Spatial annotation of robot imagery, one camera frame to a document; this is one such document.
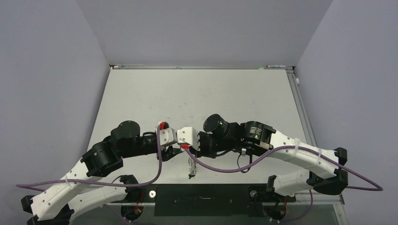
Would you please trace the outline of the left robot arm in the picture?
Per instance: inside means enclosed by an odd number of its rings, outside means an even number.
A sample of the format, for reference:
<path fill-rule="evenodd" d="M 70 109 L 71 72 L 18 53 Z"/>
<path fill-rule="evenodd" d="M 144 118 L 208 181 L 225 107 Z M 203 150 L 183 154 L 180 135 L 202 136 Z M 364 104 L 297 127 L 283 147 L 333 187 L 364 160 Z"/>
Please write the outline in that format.
<path fill-rule="evenodd" d="M 177 132 L 161 122 L 154 132 L 140 132 L 138 123 L 127 120 L 114 128 L 103 141 L 94 144 L 61 179 L 48 181 L 48 188 L 21 200 L 31 214 L 30 225 L 68 225 L 94 208 L 114 201 L 133 202 L 142 187 L 153 184 L 163 162 L 175 154 Z M 121 175 L 115 182 L 102 179 L 123 167 L 126 158 L 155 154 L 158 171 L 149 181 L 139 183 L 133 175 Z"/>

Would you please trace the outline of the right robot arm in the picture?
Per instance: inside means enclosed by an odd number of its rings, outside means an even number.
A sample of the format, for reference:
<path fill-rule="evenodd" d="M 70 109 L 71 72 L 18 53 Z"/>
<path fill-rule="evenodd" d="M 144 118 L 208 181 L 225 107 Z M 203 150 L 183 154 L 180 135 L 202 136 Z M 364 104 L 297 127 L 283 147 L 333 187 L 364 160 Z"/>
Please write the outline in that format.
<path fill-rule="evenodd" d="M 196 142 L 186 149 L 196 158 L 216 158 L 225 151 L 234 151 L 258 157 L 250 160 L 247 170 L 266 156 L 300 167 L 286 175 L 269 176 L 265 194 L 272 201 L 305 190 L 339 195 L 348 187 L 348 173 L 340 168 L 347 162 L 346 149 L 319 149 L 261 122 L 227 122 L 219 114 L 209 116 L 203 129 L 196 133 Z"/>

